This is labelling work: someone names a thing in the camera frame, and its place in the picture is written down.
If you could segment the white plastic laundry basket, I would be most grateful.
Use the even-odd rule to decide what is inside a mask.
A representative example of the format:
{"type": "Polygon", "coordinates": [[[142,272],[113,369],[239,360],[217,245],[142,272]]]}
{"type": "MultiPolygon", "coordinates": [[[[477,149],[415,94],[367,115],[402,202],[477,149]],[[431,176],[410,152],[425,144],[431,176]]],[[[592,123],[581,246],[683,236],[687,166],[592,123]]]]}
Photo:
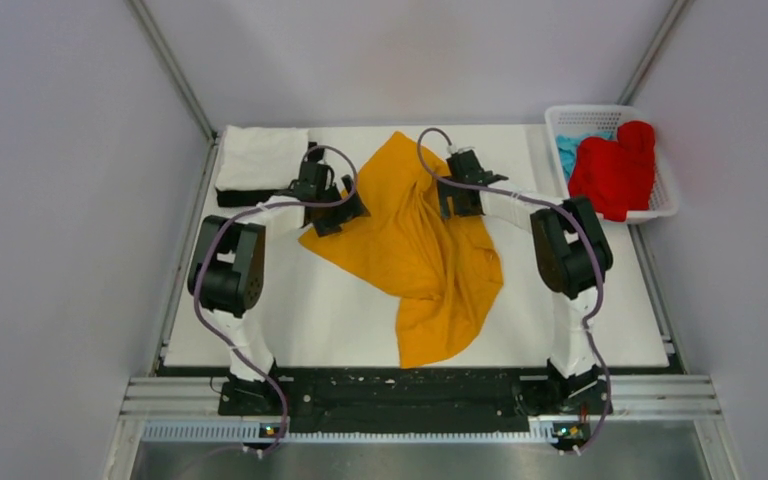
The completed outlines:
{"type": "Polygon", "coordinates": [[[634,224],[677,213],[679,196],[658,138],[639,110],[571,104],[544,113],[561,189],[585,196],[603,219],[634,224]]]}

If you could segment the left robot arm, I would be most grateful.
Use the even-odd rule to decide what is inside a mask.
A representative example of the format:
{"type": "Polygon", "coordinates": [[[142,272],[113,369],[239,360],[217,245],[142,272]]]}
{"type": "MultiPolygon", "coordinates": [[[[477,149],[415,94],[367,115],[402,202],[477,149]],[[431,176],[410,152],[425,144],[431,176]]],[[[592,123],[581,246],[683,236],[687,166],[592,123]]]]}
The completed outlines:
{"type": "Polygon", "coordinates": [[[333,235],[349,221],[367,215],[356,178],[355,168],[336,179],[329,165],[305,161],[288,188],[229,218],[209,215],[202,221],[187,289],[199,323],[229,351],[221,414],[287,411],[286,395],[271,373],[275,356],[266,344],[262,323],[245,315],[265,287],[268,241],[306,227],[320,237],[333,235]]]}

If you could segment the red t-shirt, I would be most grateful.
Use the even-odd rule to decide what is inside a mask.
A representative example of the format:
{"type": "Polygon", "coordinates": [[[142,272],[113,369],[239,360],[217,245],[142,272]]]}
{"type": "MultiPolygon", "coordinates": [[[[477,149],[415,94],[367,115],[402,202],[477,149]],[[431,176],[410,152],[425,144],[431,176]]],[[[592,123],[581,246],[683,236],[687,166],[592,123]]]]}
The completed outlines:
{"type": "Polygon", "coordinates": [[[655,183],[655,146],[655,129],[643,121],[622,124],[614,140],[584,140],[569,194],[587,197],[610,221],[624,222],[631,211],[646,210],[655,183]]]}

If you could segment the aluminium frame post right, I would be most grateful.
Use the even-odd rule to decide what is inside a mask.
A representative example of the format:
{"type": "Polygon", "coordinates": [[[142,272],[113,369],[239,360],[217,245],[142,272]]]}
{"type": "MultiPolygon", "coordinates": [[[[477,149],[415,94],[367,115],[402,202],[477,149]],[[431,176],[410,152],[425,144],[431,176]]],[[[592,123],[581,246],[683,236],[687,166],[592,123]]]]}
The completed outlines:
{"type": "Polygon", "coordinates": [[[617,104],[631,105],[637,98],[659,57],[666,50],[671,37],[694,3],[694,0],[674,0],[670,3],[669,9],[621,91],[616,101],[617,104]]]}

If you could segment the aluminium frame post left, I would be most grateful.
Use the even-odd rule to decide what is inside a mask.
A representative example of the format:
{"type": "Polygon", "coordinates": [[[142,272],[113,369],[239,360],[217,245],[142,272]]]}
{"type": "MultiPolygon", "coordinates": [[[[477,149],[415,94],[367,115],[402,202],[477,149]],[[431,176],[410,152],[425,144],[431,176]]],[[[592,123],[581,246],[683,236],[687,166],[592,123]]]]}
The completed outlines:
{"type": "Polygon", "coordinates": [[[152,49],[161,68],[167,75],[171,87],[179,97],[188,115],[202,136],[209,143],[213,143],[216,138],[216,130],[211,125],[204,108],[163,34],[160,25],[154,18],[149,5],[143,0],[125,0],[124,4],[131,11],[147,44],[152,49]]]}

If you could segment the aluminium frame post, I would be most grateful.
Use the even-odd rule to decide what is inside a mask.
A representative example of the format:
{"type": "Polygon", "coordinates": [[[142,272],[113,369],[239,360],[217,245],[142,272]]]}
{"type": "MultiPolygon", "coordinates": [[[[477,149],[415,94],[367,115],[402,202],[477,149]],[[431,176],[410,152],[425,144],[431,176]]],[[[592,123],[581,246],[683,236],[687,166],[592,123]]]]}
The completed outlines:
{"type": "Polygon", "coordinates": [[[670,3],[669,9],[621,91],[616,101],[617,104],[631,105],[637,98],[659,57],[666,50],[671,37],[694,3],[694,0],[674,0],[670,3]]]}
{"type": "Polygon", "coordinates": [[[216,130],[211,125],[204,108],[163,34],[160,25],[154,18],[149,5],[143,0],[125,0],[124,4],[131,11],[147,44],[152,49],[161,68],[167,75],[171,87],[179,97],[188,115],[202,136],[209,143],[213,143],[216,138],[216,130]]]}

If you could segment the black folded t-shirt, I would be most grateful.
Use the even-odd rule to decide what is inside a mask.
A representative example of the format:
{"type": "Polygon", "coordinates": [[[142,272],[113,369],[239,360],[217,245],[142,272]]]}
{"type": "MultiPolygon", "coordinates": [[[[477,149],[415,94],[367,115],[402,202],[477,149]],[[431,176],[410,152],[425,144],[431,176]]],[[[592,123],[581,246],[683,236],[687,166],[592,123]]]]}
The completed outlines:
{"type": "Polygon", "coordinates": [[[309,141],[304,147],[277,150],[232,150],[223,147],[214,191],[221,208],[254,206],[271,196],[287,191],[298,176],[303,154],[318,146],[309,141]]]}

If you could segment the yellow t-shirt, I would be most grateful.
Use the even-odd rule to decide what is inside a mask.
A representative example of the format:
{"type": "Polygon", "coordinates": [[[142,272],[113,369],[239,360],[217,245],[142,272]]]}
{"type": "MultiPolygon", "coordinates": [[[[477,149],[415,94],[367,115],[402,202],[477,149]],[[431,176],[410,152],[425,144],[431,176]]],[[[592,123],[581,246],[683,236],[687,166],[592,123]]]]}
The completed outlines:
{"type": "Polygon", "coordinates": [[[442,218],[434,174],[448,167],[395,132],[363,165],[368,213],[341,232],[303,234],[310,252],[399,300],[399,364],[448,360],[479,336],[503,285],[501,259],[479,217],[442,218]]]}

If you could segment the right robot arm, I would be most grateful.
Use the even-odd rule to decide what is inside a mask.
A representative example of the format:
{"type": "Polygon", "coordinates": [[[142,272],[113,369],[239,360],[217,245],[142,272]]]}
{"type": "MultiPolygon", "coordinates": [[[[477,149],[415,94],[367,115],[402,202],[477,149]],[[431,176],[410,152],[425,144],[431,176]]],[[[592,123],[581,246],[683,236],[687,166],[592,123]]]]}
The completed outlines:
{"type": "Polygon", "coordinates": [[[471,149],[451,151],[437,179],[444,219],[486,216],[530,234],[540,279],[552,293],[554,333],[547,378],[515,392],[526,415],[584,414],[610,402],[610,372],[595,344],[593,319],[604,301],[613,253],[591,202],[521,193],[484,169],[471,149]]]}

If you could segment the light blue t-shirt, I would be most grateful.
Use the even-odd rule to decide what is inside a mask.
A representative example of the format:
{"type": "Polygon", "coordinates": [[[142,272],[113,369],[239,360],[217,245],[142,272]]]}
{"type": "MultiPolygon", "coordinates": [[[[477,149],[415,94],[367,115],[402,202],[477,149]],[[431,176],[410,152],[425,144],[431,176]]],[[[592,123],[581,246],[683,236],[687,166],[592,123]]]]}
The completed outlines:
{"type": "Polygon", "coordinates": [[[614,134],[609,131],[586,133],[578,136],[556,135],[555,142],[559,154],[561,168],[566,181],[569,181],[577,162],[577,151],[581,143],[591,137],[603,140],[613,140],[614,134]]]}

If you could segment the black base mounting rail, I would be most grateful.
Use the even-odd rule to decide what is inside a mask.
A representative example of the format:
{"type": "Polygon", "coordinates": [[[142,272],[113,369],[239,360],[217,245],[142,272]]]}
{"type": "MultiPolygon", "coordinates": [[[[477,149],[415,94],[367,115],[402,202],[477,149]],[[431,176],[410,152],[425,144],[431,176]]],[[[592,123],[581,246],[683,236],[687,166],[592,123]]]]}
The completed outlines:
{"type": "Polygon", "coordinates": [[[292,433],[523,433],[541,415],[594,420],[613,409],[597,368],[275,367],[266,381],[230,378],[221,416],[288,417],[292,433]]]}

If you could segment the white folded t-shirt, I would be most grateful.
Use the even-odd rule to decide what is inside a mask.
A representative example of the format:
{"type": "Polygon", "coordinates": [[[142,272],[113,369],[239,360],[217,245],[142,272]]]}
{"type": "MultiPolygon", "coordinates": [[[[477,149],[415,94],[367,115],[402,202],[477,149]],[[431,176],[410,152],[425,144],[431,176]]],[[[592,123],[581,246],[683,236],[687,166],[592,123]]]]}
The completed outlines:
{"type": "Polygon", "coordinates": [[[309,130],[227,125],[219,144],[219,191],[277,190],[297,177],[309,130]]]}

